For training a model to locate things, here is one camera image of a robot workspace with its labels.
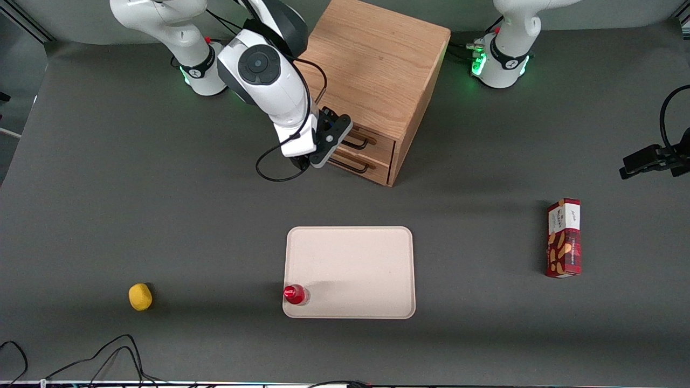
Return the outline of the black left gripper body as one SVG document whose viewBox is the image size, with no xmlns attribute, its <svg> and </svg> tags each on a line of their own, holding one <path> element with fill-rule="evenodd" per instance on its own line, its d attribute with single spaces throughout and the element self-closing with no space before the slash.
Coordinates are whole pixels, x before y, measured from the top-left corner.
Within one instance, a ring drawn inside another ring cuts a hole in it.
<svg viewBox="0 0 690 388">
<path fill-rule="evenodd" d="M 680 177 L 689 172 L 689 131 L 687 128 L 679 143 L 667 145 L 670 161 L 667 162 L 673 177 Z"/>
</svg>

